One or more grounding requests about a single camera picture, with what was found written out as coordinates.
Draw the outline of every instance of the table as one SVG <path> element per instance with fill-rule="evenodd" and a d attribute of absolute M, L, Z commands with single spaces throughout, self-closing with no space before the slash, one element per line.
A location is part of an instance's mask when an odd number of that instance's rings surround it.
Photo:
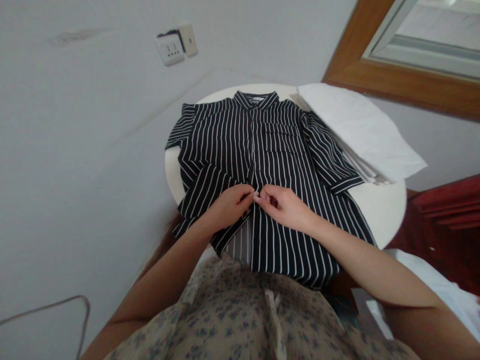
<path fill-rule="evenodd" d="M 249 94 L 268 94 L 277 92 L 280 101 L 292 100 L 300 108 L 308 110 L 299 100 L 295 86 L 280 84 L 249 84 L 229 87 L 204 97 L 197 104 L 212 103 L 225 98 L 232 98 L 240 90 Z M 178 157 L 180 148 L 172 147 L 165 151 L 165 171 L 168 186 L 177 204 L 185 196 L 185 190 L 180 176 Z M 405 181 L 393 185 L 374 185 L 364 183 L 348 190 L 360 207 L 376 244 L 380 249 L 385 248 L 397 233 L 404 219 L 407 208 L 407 189 Z"/>

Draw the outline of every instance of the wooden frame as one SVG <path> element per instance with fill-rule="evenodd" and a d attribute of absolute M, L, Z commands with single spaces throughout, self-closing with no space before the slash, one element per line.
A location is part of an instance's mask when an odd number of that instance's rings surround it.
<path fill-rule="evenodd" d="M 323 82 L 480 121 L 480 82 L 362 58 L 394 0 L 358 0 Z"/>

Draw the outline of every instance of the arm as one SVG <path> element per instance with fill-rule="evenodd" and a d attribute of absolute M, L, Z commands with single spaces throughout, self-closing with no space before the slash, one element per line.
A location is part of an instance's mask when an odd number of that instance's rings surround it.
<path fill-rule="evenodd" d="M 175 304 L 212 235 L 233 225 L 248 210 L 253 195 L 254 189 L 246 184 L 225 190 L 207 212 L 132 286 L 82 359 L 103 359 L 159 312 Z"/>
<path fill-rule="evenodd" d="M 385 306 L 396 338 L 422 359 L 474 359 L 480 346 L 442 300 L 403 264 L 313 213 L 291 189 L 266 185 L 254 201 L 280 224 L 316 239 Z"/>

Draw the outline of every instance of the electrical outlet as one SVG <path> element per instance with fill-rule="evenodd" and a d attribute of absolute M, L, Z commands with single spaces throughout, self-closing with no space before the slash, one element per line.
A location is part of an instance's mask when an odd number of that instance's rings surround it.
<path fill-rule="evenodd" d="M 166 66 L 179 63 L 185 59 L 178 34 L 160 36 L 155 39 L 156 48 Z"/>
<path fill-rule="evenodd" d="M 185 47 L 185 54 L 188 57 L 192 57 L 198 54 L 197 41 L 195 40 L 194 27 L 192 25 L 181 25 L 178 27 L 180 31 L 181 40 Z"/>

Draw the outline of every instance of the hand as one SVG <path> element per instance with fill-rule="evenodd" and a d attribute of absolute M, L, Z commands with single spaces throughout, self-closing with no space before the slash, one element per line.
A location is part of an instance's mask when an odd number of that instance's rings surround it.
<path fill-rule="evenodd" d="M 277 223 L 302 233 L 307 233 L 318 218 L 289 188 L 265 185 L 260 197 L 254 195 L 253 200 Z"/>
<path fill-rule="evenodd" d="M 247 184 L 238 184 L 222 192 L 200 219 L 212 233 L 235 224 L 249 210 L 253 196 L 259 193 Z"/>

